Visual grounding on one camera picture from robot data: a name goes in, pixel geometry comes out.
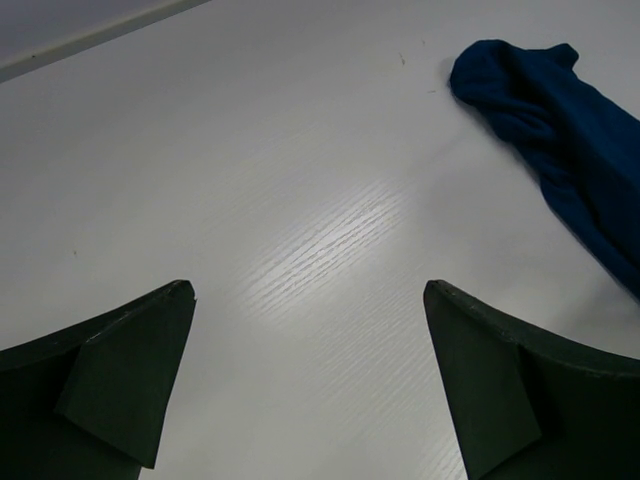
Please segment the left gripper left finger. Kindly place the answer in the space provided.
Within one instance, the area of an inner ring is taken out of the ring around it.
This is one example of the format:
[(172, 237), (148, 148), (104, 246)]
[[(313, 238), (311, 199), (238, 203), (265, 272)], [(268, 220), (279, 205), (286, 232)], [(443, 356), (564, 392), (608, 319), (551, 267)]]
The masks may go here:
[(156, 464), (195, 312), (187, 280), (1, 352), (4, 479), (136, 479)]

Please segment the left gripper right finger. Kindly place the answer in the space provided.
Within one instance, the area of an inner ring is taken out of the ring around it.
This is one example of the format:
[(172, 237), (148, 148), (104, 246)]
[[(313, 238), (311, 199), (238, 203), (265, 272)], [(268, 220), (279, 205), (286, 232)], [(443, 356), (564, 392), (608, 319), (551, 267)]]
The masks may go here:
[(638, 478), (638, 360), (443, 280), (427, 283), (424, 307), (468, 478)]

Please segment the blue t shirt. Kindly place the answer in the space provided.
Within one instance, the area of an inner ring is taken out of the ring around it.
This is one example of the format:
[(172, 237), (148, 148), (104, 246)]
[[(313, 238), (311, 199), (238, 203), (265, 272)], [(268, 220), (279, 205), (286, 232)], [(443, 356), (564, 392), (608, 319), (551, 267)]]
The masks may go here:
[(562, 43), (523, 49), (481, 40), (454, 61), (452, 94), (536, 174), (569, 230), (639, 293), (639, 121), (581, 80)]

